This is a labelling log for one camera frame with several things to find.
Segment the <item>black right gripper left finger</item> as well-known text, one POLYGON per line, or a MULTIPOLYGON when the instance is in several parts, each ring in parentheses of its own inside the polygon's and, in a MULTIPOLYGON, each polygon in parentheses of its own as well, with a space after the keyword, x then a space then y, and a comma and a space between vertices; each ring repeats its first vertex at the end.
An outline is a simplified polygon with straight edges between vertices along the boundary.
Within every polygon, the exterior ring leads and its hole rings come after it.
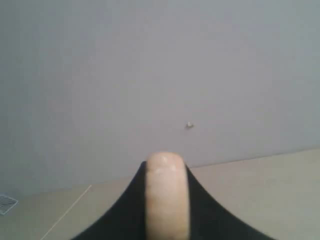
POLYGON ((145 240, 145 173, 143 161, 111 208, 74 240, 145 240))

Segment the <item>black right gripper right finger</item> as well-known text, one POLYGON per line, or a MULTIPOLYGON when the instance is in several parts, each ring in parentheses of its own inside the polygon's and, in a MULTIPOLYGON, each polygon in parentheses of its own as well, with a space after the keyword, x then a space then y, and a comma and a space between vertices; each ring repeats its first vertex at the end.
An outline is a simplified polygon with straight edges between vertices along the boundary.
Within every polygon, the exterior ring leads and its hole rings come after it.
POLYGON ((224 208, 187 167, 191 240, 271 240, 224 208))

